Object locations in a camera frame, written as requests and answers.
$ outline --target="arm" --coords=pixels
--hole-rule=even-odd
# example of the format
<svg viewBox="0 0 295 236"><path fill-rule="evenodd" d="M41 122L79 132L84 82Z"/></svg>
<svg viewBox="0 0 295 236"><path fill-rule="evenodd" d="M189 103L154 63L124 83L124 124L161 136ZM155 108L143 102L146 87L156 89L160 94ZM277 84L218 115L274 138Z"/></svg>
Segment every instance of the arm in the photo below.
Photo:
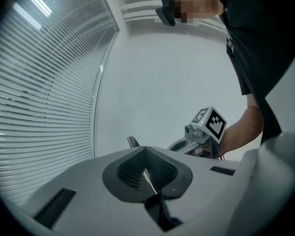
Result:
<svg viewBox="0 0 295 236"><path fill-rule="evenodd" d="M263 117L252 94L247 95L247 109L238 122L228 127L221 141L220 156L253 141L263 130Z"/></svg>

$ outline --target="black rectangular slot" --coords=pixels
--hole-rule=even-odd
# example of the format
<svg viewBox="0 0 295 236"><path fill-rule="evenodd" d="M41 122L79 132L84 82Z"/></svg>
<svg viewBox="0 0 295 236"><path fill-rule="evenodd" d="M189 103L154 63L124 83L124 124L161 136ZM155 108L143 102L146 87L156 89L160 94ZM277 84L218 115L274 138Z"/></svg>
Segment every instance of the black rectangular slot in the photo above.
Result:
<svg viewBox="0 0 295 236"><path fill-rule="evenodd" d="M59 219L64 209L68 206L75 191L69 189L61 189L34 217L34 219L41 225L51 228L53 224Z"/></svg>
<svg viewBox="0 0 295 236"><path fill-rule="evenodd" d="M226 168L217 167L217 166L213 166L210 170L218 172L218 173L230 175L230 176L234 175L235 173L235 170L226 169Z"/></svg>

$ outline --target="ceiling light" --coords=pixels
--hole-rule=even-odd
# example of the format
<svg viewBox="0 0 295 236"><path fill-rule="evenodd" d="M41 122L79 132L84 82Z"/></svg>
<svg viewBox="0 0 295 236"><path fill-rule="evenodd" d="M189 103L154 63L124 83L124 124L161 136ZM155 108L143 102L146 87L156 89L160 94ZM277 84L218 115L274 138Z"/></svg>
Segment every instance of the ceiling light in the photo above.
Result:
<svg viewBox="0 0 295 236"><path fill-rule="evenodd" d="M43 0L31 0L40 9L46 17L51 14L51 9L44 3Z"/></svg>
<svg viewBox="0 0 295 236"><path fill-rule="evenodd" d="M40 30L41 24L38 23L31 15L29 15L18 3L13 4L13 9L15 9L24 19L26 19L32 26Z"/></svg>

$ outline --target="window blinds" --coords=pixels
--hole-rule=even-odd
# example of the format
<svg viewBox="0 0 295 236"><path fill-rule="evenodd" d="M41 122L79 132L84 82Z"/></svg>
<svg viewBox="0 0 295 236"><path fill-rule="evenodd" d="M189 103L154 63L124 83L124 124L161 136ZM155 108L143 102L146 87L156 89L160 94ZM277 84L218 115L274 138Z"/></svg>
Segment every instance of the window blinds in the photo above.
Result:
<svg viewBox="0 0 295 236"><path fill-rule="evenodd" d="M118 31L104 0L16 0L0 25L0 194L21 204L94 158L104 54Z"/></svg>

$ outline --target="person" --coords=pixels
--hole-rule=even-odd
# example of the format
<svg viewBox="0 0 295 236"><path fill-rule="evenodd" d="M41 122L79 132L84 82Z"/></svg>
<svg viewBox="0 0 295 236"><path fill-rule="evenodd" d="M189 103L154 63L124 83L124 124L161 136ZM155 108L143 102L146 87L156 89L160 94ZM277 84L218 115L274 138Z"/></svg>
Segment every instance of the person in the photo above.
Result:
<svg viewBox="0 0 295 236"><path fill-rule="evenodd" d="M263 141L281 133L265 97L295 56L295 16L292 0L162 0L156 9L162 22L191 23L193 19L220 17L228 31L227 54L236 71L247 109L225 130L220 156L240 148L263 131Z"/></svg>

